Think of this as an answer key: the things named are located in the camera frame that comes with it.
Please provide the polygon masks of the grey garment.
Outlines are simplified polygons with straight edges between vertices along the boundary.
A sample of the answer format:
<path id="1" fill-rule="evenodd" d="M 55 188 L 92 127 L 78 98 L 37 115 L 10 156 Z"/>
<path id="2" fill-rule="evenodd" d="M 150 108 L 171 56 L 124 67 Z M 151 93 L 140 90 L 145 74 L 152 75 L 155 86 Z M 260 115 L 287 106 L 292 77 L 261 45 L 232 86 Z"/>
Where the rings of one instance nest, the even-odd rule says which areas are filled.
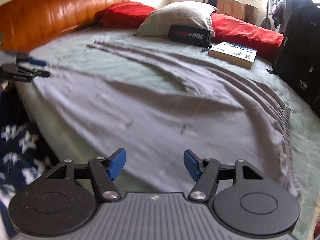
<path id="1" fill-rule="evenodd" d="M 164 191 L 191 189 L 183 152 L 232 164 L 245 159 L 293 196 L 290 109 L 267 85 L 207 61 L 149 48 L 93 48 L 170 74 L 185 92 L 160 92 L 53 66 L 34 82 L 61 118 L 100 153 L 127 151 L 125 171 Z"/>

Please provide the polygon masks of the clothes drying rack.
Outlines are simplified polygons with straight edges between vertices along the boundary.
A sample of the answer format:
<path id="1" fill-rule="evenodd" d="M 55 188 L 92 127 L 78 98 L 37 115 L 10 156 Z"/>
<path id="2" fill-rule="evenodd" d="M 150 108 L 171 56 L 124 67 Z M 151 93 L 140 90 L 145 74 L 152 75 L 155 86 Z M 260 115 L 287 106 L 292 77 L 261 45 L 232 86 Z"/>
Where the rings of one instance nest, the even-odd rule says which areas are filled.
<path id="1" fill-rule="evenodd" d="M 261 27 L 283 34 L 292 10 L 293 0 L 267 0 Z"/>

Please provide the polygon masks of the wooden headboard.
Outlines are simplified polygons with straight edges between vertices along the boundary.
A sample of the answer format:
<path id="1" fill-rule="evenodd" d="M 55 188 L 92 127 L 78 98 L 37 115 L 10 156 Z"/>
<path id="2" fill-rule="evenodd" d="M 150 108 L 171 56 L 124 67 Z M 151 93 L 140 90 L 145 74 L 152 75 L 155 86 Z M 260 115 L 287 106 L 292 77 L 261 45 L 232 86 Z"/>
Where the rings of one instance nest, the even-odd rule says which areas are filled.
<path id="1" fill-rule="evenodd" d="M 1 49 L 30 51 L 95 23 L 95 14 L 129 0 L 12 0 L 1 5 Z"/>

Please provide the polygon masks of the dark blue patterned cloth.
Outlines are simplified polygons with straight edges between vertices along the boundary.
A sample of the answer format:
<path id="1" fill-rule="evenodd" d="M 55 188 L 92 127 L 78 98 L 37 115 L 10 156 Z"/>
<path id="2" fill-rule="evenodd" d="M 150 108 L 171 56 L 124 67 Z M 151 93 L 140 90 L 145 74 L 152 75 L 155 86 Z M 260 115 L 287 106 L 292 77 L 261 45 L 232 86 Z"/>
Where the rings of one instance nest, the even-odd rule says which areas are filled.
<path id="1" fill-rule="evenodd" d="M 1 239 L 16 235 L 8 214 L 11 199 L 58 163 L 15 85 L 1 84 Z"/>

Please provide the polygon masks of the green bed blanket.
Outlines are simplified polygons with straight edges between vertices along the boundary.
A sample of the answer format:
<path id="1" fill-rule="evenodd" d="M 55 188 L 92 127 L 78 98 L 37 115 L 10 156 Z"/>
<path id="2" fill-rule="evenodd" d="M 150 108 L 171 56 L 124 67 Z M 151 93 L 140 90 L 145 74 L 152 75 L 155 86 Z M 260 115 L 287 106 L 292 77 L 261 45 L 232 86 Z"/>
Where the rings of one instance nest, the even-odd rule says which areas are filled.
<path id="1" fill-rule="evenodd" d="M 199 47 L 171 42 L 166 38 L 138 37 L 132 30 L 103 28 L 89 28 L 67 34 L 32 50 L 31 56 L 46 61 L 46 70 L 49 72 L 51 67 L 60 66 L 160 92 L 185 92 L 185 87 L 170 74 L 149 64 L 95 49 L 95 42 L 123 44 L 138 49 L 149 48 L 192 57 L 270 87 L 291 111 L 289 133 L 292 167 L 300 185 L 300 194 L 296 197 L 301 207 L 293 234 L 297 239 L 310 239 L 313 236 L 313 221 L 319 219 L 319 117 L 287 83 L 271 73 L 270 62 L 256 57 L 251 69 L 245 69 L 210 57 Z M 60 159 L 73 159 L 76 163 L 85 163 L 94 157 L 108 157 L 115 150 L 122 148 L 116 148 L 109 155 L 104 155 L 72 129 L 35 87 L 36 80 L 45 79 L 47 78 L 36 77 L 31 83 L 18 83 L 17 90 L 28 115 L 37 123 L 46 142 Z M 188 171 L 187 177 L 192 188 L 194 181 Z M 162 192 L 183 192 L 155 188 L 126 172 L 125 166 L 116 182 L 122 191 L 154 189 Z"/>

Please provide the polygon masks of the red quilt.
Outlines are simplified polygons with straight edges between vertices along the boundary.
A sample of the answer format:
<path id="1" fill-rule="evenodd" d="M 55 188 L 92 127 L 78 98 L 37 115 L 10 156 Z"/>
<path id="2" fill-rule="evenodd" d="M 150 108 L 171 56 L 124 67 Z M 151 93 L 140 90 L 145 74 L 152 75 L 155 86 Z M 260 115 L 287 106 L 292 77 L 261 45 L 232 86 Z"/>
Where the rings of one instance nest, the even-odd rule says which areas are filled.
<path id="1" fill-rule="evenodd" d="M 138 2 L 117 3 L 97 12 L 97 24 L 104 28 L 137 29 L 156 9 Z M 283 35 L 232 16 L 213 13 L 214 42 L 233 42 L 256 49 L 258 55 L 273 60 L 283 40 Z"/>

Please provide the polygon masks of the blue cover book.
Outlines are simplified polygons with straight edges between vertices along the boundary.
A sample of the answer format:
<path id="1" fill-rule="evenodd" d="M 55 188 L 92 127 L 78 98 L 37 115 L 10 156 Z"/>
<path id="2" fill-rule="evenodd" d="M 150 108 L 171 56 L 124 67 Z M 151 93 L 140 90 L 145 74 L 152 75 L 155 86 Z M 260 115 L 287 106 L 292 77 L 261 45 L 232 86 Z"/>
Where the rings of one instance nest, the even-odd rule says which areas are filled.
<path id="1" fill-rule="evenodd" d="M 210 48 L 208 55 L 245 69 L 251 69 L 257 51 L 239 44 L 221 42 Z"/>

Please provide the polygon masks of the black pencil pouch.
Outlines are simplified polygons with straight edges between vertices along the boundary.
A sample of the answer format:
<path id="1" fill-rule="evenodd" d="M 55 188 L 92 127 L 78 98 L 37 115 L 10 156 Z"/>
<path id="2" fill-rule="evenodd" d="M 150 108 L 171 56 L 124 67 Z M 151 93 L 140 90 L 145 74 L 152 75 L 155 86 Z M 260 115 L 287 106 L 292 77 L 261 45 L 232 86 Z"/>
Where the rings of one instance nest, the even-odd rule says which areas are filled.
<path id="1" fill-rule="evenodd" d="M 186 25 L 171 25 L 168 39 L 173 42 L 201 47 L 202 51 L 212 48 L 212 34 L 209 30 Z"/>

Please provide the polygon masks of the black backpack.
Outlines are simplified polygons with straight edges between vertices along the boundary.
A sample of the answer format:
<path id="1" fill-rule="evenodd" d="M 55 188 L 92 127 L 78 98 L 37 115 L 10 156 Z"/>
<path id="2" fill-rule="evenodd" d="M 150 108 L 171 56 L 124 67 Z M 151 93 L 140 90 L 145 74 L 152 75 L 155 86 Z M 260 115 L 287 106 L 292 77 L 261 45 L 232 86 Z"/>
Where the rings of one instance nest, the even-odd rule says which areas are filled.
<path id="1" fill-rule="evenodd" d="M 319 3 L 292 0 L 291 10 L 272 73 L 319 115 Z"/>

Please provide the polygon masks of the grey green pillow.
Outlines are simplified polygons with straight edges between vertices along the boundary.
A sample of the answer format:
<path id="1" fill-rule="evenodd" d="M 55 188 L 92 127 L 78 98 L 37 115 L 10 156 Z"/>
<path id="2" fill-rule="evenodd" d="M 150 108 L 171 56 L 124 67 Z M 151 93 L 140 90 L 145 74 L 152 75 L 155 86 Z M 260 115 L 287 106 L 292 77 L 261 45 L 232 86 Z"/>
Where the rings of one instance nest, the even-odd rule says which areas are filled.
<path id="1" fill-rule="evenodd" d="M 170 3 L 153 11 L 134 33 L 140 37 L 166 38 L 172 25 L 185 25 L 210 31 L 212 28 L 211 14 L 217 8 L 202 2 L 183 1 Z"/>

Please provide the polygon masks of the cardboard box by window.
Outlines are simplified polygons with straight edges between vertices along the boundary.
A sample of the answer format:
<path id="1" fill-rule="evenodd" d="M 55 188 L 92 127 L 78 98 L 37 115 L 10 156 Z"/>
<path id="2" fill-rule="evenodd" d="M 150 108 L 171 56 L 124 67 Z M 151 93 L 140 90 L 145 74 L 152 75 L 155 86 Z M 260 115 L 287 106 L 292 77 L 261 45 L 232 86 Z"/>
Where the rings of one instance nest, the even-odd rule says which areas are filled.
<path id="1" fill-rule="evenodd" d="M 259 9 L 238 0 L 217 0 L 218 14 L 232 16 L 250 24 L 256 24 Z"/>

